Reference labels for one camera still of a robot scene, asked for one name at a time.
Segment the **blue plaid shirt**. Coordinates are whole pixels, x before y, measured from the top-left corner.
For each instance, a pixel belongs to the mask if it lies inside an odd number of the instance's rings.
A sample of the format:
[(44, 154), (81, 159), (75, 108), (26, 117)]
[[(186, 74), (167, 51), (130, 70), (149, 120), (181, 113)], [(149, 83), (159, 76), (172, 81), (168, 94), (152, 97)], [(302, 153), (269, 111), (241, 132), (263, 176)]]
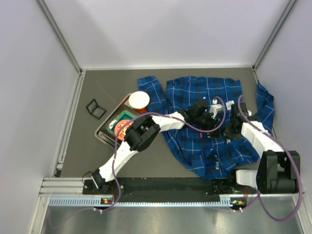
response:
[(149, 112), (179, 112), (187, 121), (180, 130), (163, 133), (174, 157), (203, 179), (227, 178), (238, 166), (255, 163), (259, 154), (242, 137), (228, 141), (231, 105), (242, 94), (241, 83), (231, 78), (181, 77), (163, 88), (154, 76), (138, 79), (140, 91), (149, 95)]

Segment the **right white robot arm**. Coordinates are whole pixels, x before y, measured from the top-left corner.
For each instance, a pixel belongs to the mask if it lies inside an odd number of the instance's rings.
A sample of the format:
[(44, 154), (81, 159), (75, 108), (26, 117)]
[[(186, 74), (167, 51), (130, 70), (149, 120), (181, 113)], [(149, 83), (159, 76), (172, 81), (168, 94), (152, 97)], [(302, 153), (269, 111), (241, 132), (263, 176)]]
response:
[(262, 123), (249, 116), (245, 103), (231, 105), (232, 117), (224, 135), (229, 142), (245, 138), (260, 157), (257, 170), (232, 173), (236, 184), (258, 189), (262, 194), (295, 194), (299, 185), (295, 170), (278, 143), (265, 135)]

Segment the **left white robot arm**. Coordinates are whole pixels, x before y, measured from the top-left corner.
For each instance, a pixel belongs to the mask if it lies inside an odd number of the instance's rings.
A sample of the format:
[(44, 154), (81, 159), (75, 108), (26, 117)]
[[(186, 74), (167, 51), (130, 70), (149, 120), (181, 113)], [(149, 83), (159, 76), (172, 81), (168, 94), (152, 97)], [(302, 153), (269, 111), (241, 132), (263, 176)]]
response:
[(158, 133), (169, 130), (180, 130), (185, 125), (200, 133), (220, 133), (219, 128), (226, 116), (224, 102), (217, 103), (219, 97), (208, 105), (206, 100), (199, 99), (186, 110), (164, 115), (147, 112), (126, 122), (116, 133), (115, 144), (121, 131), (127, 127), (124, 140), (115, 147), (112, 157), (103, 166), (96, 169), (91, 179), (97, 190), (107, 190), (108, 182), (116, 179), (116, 175), (124, 164), (135, 154), (146, 150)]

